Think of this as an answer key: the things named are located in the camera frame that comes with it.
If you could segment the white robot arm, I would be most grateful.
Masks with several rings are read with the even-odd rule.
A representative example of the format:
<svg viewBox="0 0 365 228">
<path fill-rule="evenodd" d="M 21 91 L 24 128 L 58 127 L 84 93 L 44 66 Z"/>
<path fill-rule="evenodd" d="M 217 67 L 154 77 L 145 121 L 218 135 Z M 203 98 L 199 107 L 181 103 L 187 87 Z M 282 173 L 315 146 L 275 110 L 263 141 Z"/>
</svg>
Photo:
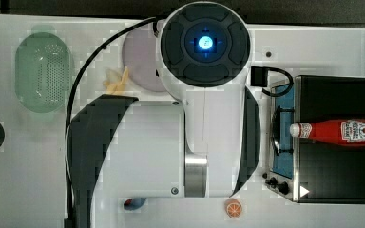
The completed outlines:
<svg viewBox="0 0 365 228">
<path fill-rule="evenodd" d="M 228 7 L 194 2 L 158 25 L 164 101 L 104 94 L 66 116 L 65 228 L 123 228 L 155 198 L 227 198 L 259 163 L 250 34 Z"/>
</svg>

